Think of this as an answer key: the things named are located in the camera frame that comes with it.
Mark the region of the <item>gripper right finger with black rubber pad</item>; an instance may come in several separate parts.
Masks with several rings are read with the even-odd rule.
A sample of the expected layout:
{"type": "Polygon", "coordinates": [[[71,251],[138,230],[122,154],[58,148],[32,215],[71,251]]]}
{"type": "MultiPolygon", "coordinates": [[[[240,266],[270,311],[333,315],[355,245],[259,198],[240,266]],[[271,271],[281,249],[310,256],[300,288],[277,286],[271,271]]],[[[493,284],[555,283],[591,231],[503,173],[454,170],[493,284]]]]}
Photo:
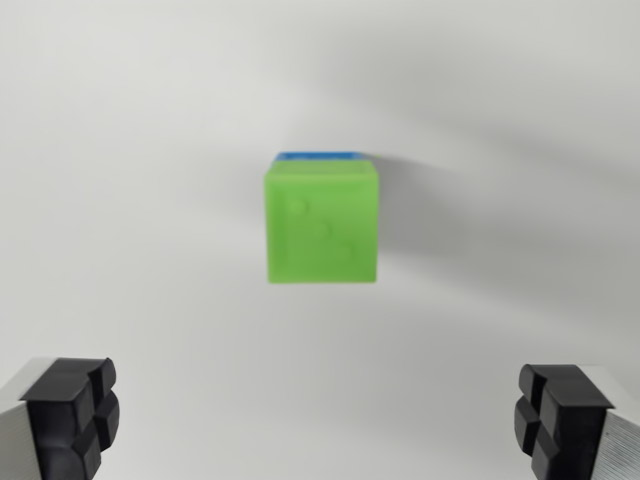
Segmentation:
{"type": "Polygon", "coordinates": [[[524,365],[514,432],[542,480],[639,478],[639,400],[609,372],[574,364],[524,365]]]}

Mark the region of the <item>gripper left finger with black rubber pad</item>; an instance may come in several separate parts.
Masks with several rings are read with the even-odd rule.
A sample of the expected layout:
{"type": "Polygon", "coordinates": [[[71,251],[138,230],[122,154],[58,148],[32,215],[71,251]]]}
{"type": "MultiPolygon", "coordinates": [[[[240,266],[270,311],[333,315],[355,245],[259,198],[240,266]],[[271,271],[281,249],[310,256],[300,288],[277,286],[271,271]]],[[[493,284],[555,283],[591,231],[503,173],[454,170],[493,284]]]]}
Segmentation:
{"type": "Polygon", "coordinates": [[[1,477],[88,480],[116,438],[109,358],[33,358],[1,387],[1,477]]]}

